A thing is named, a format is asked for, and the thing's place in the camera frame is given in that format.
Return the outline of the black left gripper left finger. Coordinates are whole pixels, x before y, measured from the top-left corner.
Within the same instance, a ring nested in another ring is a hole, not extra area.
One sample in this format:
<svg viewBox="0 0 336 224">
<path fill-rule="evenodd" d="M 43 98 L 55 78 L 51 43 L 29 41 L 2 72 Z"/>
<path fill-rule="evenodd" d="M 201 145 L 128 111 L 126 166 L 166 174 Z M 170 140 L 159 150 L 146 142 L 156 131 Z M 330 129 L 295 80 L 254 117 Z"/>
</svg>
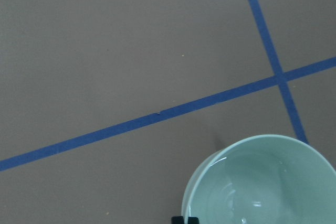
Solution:
<svg viewBox="0 0 336 224">
<path fill-rule="evenodd" d="M 173 216 L 171 218 L 171 224 L 184 224 L 183 216 Z"/>
</svg>

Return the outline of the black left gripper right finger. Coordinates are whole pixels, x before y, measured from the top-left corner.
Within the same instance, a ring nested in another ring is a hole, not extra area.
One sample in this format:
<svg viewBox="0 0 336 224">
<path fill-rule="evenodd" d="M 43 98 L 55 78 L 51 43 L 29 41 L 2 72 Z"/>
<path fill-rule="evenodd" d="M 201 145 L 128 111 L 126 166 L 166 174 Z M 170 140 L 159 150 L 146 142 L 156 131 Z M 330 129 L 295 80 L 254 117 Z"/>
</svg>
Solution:
<svg viewBox="0 0 336 224">
<path fill-rule="evenodd" d="M 199 224 L 199 219 L 197 217 L 188 217 L 187 224 Z"/>
</svg>

